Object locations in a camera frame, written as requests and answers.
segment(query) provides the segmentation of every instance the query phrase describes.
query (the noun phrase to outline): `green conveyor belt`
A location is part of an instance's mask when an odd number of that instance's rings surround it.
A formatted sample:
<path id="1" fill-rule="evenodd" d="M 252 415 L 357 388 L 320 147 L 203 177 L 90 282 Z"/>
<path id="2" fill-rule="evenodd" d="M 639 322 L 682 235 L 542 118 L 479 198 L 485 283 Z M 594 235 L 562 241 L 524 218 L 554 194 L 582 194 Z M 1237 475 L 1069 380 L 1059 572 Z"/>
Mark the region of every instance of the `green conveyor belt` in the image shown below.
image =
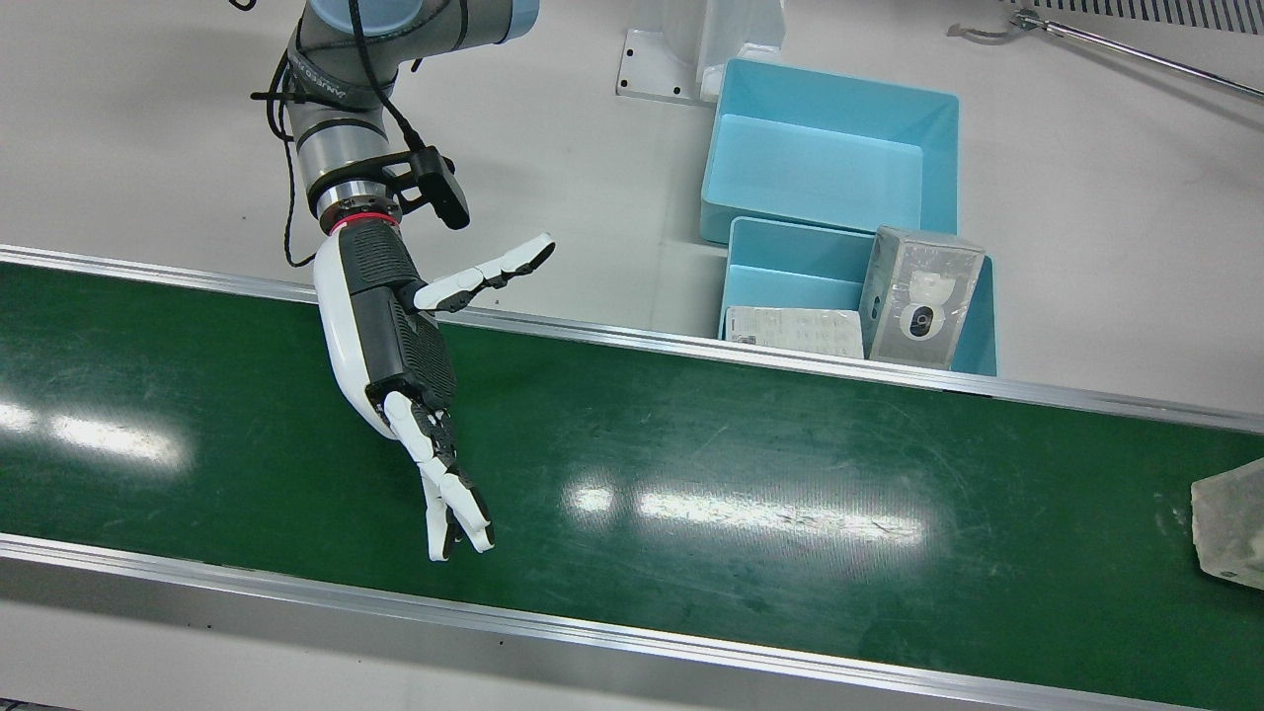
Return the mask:
<path id="1" fill-rule="evenodd" d="M 0 530 L 1231 711 L 1264 597 L 1189 483 L 1264 438 L 445 326 L 495 550 L 426 559 L 315 306 L 0 264 Z"/>

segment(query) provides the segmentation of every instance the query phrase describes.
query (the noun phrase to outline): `metal grating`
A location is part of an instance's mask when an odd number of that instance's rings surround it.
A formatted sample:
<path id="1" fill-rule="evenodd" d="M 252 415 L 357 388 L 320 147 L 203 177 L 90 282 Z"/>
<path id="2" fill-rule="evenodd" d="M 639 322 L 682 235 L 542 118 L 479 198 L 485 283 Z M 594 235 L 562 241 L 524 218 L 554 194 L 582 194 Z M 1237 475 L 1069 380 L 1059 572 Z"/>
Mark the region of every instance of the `metal grating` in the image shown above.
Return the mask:
<path id="1" fill-rule="evenodd" d="M 1034 9 L 1074 10 L 1245 34 L 1264 29 L 1264 0 L 1009 0 Z"/>

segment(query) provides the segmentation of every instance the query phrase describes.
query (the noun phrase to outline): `camera product box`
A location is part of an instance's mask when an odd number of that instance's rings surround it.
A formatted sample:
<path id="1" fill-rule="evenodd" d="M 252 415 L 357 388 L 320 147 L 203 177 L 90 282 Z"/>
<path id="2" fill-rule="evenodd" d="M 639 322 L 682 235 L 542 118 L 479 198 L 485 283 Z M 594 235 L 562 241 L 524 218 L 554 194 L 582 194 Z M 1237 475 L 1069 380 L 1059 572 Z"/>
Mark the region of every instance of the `camera product box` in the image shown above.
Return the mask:
<path id="1" fill-rule="evenodd" d="M 952 234 L 878 228 L 861 291 L 865 354 L 951 367 L 985 256 Z"/>
<path id="2" fill-rule="evenodd" d="M 729 306 L 726 321 L 726 340 L 825 356 L 865 357 L 861 315 L 856 311 Z"/>

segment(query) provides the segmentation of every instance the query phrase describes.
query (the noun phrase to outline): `white box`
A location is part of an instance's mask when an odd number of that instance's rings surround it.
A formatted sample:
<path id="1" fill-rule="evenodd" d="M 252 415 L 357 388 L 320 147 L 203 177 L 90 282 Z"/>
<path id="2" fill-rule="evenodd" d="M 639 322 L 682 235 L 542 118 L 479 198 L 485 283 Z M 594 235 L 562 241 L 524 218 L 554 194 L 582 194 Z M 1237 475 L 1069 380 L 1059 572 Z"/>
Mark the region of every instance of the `white box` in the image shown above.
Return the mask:
<path id="1" fill-rule="evenodd" d="M 1196 481 L 1189 495 L 1198 566 L 1264 590 L 1264 459 Z"/>
<path id="2" fill-rule="evenodd" d="M 729 306 L 724 319 L 724 339 L 734 343 L 865 357 L 861 316 L 856 311 Z"/>

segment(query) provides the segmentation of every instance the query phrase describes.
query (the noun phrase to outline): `blue bin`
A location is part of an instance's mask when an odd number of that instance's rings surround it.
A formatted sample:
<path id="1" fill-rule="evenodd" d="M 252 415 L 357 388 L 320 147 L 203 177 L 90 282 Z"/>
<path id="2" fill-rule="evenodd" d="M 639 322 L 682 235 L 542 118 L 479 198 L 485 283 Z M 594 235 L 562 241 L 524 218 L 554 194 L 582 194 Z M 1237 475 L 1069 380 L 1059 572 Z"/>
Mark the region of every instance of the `blue bin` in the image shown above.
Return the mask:
<path id="1" fill-rule="evenodd" d="M 771 220 L 733 220 L 720 299 L 719 338 L 729 306 L 780 309 L 860 307 L 873 235 Z M 975 286 L 952 369 L 996 374 L 996 315 L 992 306 L 992 259 Z"/>
<path id="2" fill-rule="evenodd" d="M 703 178 L 702 235 L 750 216 L 957 234 L 951 94 L 732 59 Z"/>

